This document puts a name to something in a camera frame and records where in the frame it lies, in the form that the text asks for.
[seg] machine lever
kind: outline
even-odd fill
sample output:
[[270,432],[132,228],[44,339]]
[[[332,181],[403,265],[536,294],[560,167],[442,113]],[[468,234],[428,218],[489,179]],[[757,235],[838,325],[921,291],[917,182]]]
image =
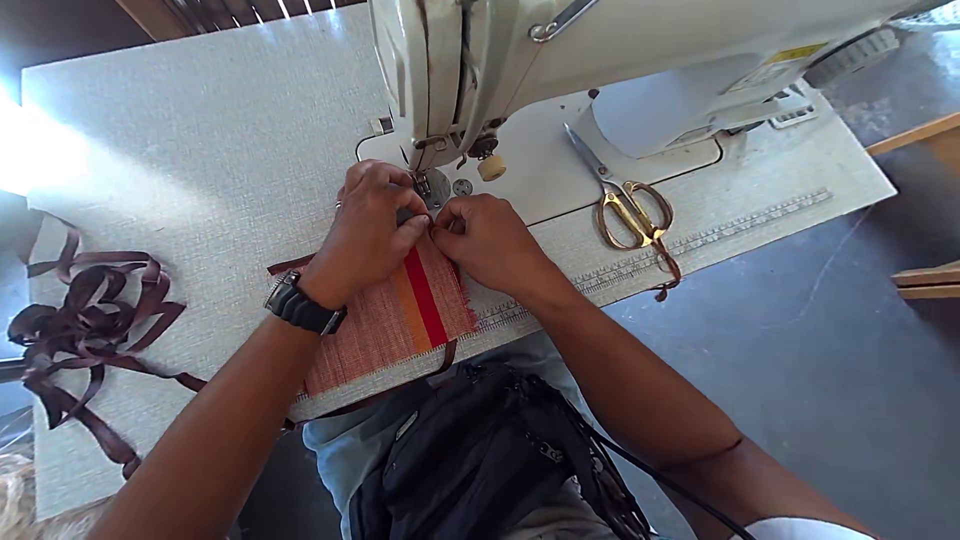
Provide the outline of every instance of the machine lever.
[[530,32],[528,32],[527,35],[530,36],[530,39],[535,43],[546,43],[556,37],[560,32],[566,30],[566,27],[573,24],[573,21],[577,20],[580,15],[584,14],[599,1],[600,0],[573,0],[573,2],[570,2],[570,5],[564,8],[550,23],[545,26],[535,24],[530,28]]

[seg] scissors blade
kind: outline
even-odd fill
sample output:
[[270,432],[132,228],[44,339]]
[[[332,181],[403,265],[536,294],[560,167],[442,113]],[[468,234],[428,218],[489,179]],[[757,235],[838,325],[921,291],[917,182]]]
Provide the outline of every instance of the scissors blade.
[[611,178],[611,173],[607,165],[603,164],[600,158],[597,158],[597,155],[590,150],[590,147],[566,122],[564,122],[564,129],[566,130],[566,136],[570,137],[570,142],[573,143],[573,149],[577,151],[577,156],[580,156],[580,160],[593,171],[597,179],[608,181]]

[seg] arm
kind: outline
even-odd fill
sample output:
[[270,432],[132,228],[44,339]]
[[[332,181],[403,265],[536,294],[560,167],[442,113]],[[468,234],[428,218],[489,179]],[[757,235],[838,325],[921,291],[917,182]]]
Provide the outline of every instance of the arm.
[[[597,420],[631,453],[743,526],[798,516],[863,530],[746,439],[719,407],[581,295],[509,203],[489,195],[453,199],[432,234],[477,281],[510,294],[537,317]],[[673,498],[700,538],[730,537],[705,512]]]
[[[333,309],[389,276],[429,224],[411,183],[381,162],[350,168],[343,206],[300,279],[307,296]],[[398,227],[403,207],[418,215]],[[163,433],[90,538],[225,537],[321,339],[268,315]]]

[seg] black bag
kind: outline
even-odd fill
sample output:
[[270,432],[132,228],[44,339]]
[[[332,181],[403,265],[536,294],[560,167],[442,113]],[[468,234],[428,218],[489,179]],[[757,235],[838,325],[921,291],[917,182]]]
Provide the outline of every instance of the black bag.
[[752,539],[607,440],[543,379],[501,362],[460,364],[400,427],[350,499],[351,536],[495,539],[576,476],[581,496],[617,537],[649,539],[649,523],[600,442]]

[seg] gold scissors handle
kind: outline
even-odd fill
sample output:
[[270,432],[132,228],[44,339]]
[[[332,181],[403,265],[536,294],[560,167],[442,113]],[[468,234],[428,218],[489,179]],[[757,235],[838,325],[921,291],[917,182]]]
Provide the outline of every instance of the gold scissors handle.
[[[667,230],[670,229],[670,226],[673,225],[673,207],[670,206],[670,203],[660,195],[659,191],[656,191],[648,184],[625,182],[623,183],[623,191],[627,194],[627,198],[634,207],[637,215],[640,216],[640,224],[644,226],[644,231],[647,235],[655,240],[660,239],[663,233],[666,233]],[[653,224],[653,220],[650,219],[650,216],[644,211],[643,206],[641,206],[640,202],[634,197],[634,193],[637,191],[643,191],[653,197],[657,206],[660,207],[660,213],[663,215],[662,224],[659,226]]]
[[[639,248],[644,248],[653,243],[654,239],[651,235],[646,233],[649,228],[653,228],[653,225],[650,224],[650,218],[646,216],[646,213],[641,210],[636,213],[636,216],[640,218],[640,221],[646,219],[646,224],[641,225],[637,223],[637,219],[634,218],[634,211],[639,205],[635,201],[630,201],[630,207],[627,208],[627,205],[623,204],[623,201],[620,200],[620,197],[613,191],[608,184],[612,184],[619,189],[619,186],[613,183],[604,182],[604,195],[603,200],[600,201],[600,209],[597,210],[597,223],[600,225],[600,231],[603,232],[603,235],[606,237],[607,243],[618,250],[635,250]],[[624,193],[625,197],[630,197],[629,194]],[[633,246],[628,246],[623,242],[616,239],[613,234],[610,232],[610,229],[607,227],[607,220],[604,217],[604,210],[607,209],[607,206],[613,208],[613,211],[616,212],[617,217],[620,218],[620,221],[627,227],[630,233],[635,237],[636,243]]]

